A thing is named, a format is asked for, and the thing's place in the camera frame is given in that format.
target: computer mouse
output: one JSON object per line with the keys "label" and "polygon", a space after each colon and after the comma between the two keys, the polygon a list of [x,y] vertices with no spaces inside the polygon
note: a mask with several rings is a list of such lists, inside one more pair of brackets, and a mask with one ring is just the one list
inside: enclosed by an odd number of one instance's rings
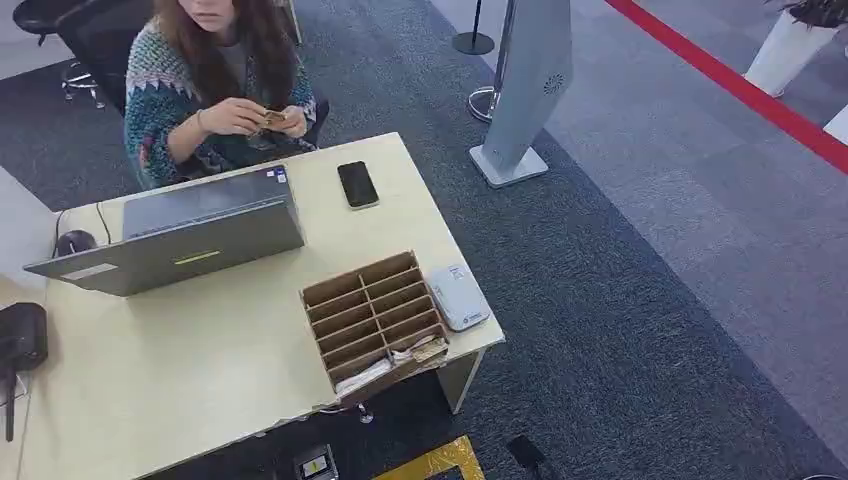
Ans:
{"label": "computer mouse", "polygon": [[60,257],[84,252],[97,246],[97,241],[85,230],[71,230],[56,239],[56,253]]}

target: hand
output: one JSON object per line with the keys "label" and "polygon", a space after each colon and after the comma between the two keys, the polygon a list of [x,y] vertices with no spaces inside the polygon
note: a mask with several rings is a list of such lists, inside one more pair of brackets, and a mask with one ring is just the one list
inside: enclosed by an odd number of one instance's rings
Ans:
{"label": "hand", "polygon": [[303,107],[289,105],[282,113],[285,115],[285,119],[272,117],[265,128],[284,133],[291,138],[300,138],[306,135],[306,115],[303,114]]}
{"label": "hand", "polygon": [[252,135],[262,130],[265,107],[246,98],[228,98],[197,112],[197,125],[204,133]]}

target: long brown hair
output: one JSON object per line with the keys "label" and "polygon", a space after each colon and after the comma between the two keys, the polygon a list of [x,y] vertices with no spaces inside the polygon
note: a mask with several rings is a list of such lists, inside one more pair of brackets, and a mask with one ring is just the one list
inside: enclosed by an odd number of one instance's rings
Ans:
{"label": "long brown hair", "polygon": [[[233,0],[233,6],[239,38],[256,59],[259,84],[270,96],[268,106],[282,110],[297,73],[291,41],[271,0]],[[242,96],[235,75],[215,47],[213,35],[200,28],[178,0],[156,0],[156,14],[165,37],[188,63],[191,80],[204,102],[213,105]]]}

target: red line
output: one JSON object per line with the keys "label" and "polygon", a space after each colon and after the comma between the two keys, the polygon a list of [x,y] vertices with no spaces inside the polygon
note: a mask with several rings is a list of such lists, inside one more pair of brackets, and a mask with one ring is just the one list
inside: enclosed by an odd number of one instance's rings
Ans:
{"label": "red line", "polygon": [[848,174],[848,145],[748,83],[744,77],[633,3],[632,0],[606,0],[606,2],[752,110],[806,145],[828,163]]}

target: laptop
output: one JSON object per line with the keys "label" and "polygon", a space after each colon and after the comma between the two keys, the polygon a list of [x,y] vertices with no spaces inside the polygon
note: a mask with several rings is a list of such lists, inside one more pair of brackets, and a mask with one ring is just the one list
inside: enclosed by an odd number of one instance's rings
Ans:
{"label": "laptop", "polygon": [[24,270],[126,297],[304,244],[282,167],[129,200],[123,237]]}

